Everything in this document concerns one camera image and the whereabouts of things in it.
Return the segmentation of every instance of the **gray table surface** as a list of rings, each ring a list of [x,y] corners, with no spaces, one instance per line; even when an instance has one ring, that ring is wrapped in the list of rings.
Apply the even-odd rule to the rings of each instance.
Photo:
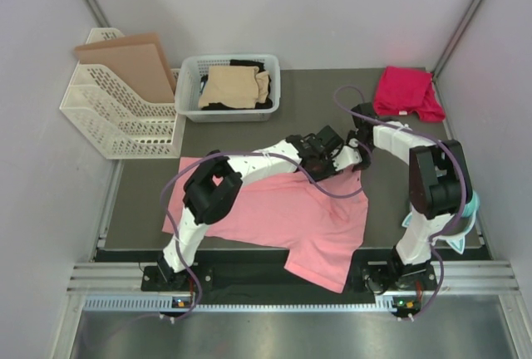
[[[352,118],[333,102],[340,86],[359,86],[372,100],[382,69],[303,70],[281,72],[281,105],[266,122],[197,124],[187,120],[181,154],[201,157],[211,150],[256,150],[288,135],[306,135],[330,125],[342,137],[352,129]],[[344,91],[342,102],[360,102],[355,91]],[[420,122],[417,116],[401,117],[412,129],[445,138],[442,123]],[[107,233],[106,249],[161,249],[170,240],[162,233],[164,221],[160,191],[179,168],[179,160],[126,160]],[[362,172],[362,187],[369,198],[364,248],[390,248],[404,234],[408,213],[406,164],[381,150],[374,151],[372,166]],[[466,247],[480,247],[475,232]],[[200,248],[262,248],[248,243],[205,238]]]

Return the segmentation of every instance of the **pink t-shirt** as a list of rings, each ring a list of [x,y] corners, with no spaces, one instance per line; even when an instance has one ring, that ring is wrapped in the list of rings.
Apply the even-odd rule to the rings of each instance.
[[[197,159],[181,158],[180,170]],[[179,224],[183,186],[177,181],[169,209]],[[360,189],[360,172],[346,170],[319,182],[335,194]],[[367,216],[367,197],[332,199],[312,186],[301,173],[275,175],[243,187],[231,212],[210,226],[207,236],[288,248],[286,270],[335,293],[341,293],[360,247]],[[163,231],[173,233],[168,219]]]

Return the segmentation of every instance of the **cardboard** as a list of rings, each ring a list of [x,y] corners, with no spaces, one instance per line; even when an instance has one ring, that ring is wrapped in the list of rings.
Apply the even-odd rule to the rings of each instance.
[[[166,60],[165,51],[160,44],[159,34],[156,32],[150,33],[141,33],[138,35],[129,35],[128,37],[118,37],[116,39],[109,39],[107,41],[89,43],[87,45],[81,45],[74,48],[74,52],[77,53],[84,50],[94,50],[94,49],[105,49],[108,47],[123,47],[123,46],[138,46],[138,45],[147,45],[153,43],[157,47],[157,52],[159,53],[160,63],[165,69],[166,77],[170,83],[170,87],[173,92],[175,92],[176,81],[174,74],[170,68],[168,60]]]
[[[154,44],[77,50],[75,53],[81,64],[109,67],[145,101],[174,102],[174,91]]]

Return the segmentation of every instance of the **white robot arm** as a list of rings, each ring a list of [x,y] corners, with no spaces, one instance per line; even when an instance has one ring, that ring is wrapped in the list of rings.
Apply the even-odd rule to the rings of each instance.
[[[376,118],[371,103],[364,103],[354,110]],[[408,165],[409,196],[414,208],[412,219],[404,236],[393,248],[387,267],[393,283],[411,283],[412,279],[428,271],[431,261],[429,238],[445,226],[436,217],[457,212],[461,187],[452,163],[440,147],[431,140],[407,133],[407,125],[396,121],[388,123],[394,127],[355,119],[356,129],[349,133],[347,143],[327,126],[317,135],[289,136],[274,146],[255,152],[262,156],[219,157],[199,165],[185,185],[179,238],[174,236],[158,262],[163,277],[170,281],[185,268],[177,253],[178,247],[187,265],[194,262],[205,232],[211,224],[227,215],[242,186],[297,170],[295,164],[272,155],[287,156],[315,180],[322,180],[346,168],[367,168],[371,152],[359,150],[357,142],[360,142],[369,150],[389,151]],[[472,188],[461,145],[455,140],[442,143],[461,166],[466,181],[466,201],[469,201]],[[214,176],[223,178],[222,182],[216,185]]]
[[[331,138],[336,138],[337,135],[332,129],[326,128],[324,130],[328,134],[324,139],[328,139],[329,136]],[[329,175],[335,175],[347,167],[352,167],[362,161],[358,150],[349,145],[344,145],[339,136],[337,136],[336,139],[333,139],[331,148],[326,149],[325,145],[327,143],[325,143],[325,145],[323,144],[322,140],[324,139],[320,139],[320,134],[317,136],[310,135],[306,138],[291,136],[291,138],[289,137],[286,140],[282,140],[276,145],[263,150],[256,150],[254,152],[259,154],[262,153],[264,154],[263,156],[225,157],[227,159],[227,165],[235,174],[239,174],[239,179],[241,180],[239,187],[241,188],[247,184],[266,179],[273,175],[293,173],[297,170],[296,165],[273,156],[275,154],[284,155],[297,164],[302,164],[304,162],[303,166],[305,169],[311,175],[313,174],[315,179],[318,180],[324,179]],[[318,153],[320,151],[319,147],[317,148],[317,152],[312,147],[312,144],[315,142],[318,142],[318,145],[324,148],[322,154]],[[314,151],[316,155],[305,156],[305,145],[307,146],[307,149]],[[195,253],[201,240],[203,240],[207,229],[213,223],[212,219],[198,219],[198,217],[193,214],[193,211],[195,211],[193,206],[193,203],[185,204],[179,225],[179,238],[174,236],[163,251],[165,261],[176,273],[185,269],[184,264],[180,261],[178,256],[176,243],[179,242],[181,254],[190,266],[194,262]]]

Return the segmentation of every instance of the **laundry basket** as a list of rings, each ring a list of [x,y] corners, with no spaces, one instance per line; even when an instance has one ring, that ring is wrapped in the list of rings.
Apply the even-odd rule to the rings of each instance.
[[[228,66],[231,60],[251,60],[264,63],[269,71],[272,108],[266,110],[202,111],[200,100],[201,77],[209,74],[210,66]],[[180,77],[175,91],[175,109],[194,122],[244,122],[268,120],[279,108],[281,99],[281,71],[276,56],[269,54],[231,54],[219,56],[189,57],[180,68]]]
[[[122,36],[115,28],[94,28],[87,42]],[[177,77],[179,70],[172,71]],[[174,103],[144,101],[106,66],[78,63],[59,108],[107,159],[180,155],[185,117]]]

